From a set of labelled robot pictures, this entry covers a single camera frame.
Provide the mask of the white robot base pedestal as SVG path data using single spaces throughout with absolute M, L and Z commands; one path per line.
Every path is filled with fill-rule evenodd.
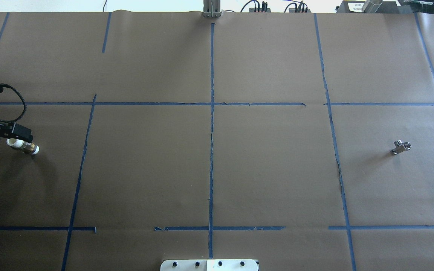
M 259 271 L 254 259 L 175 259 L 165 260 L 160 271 Z

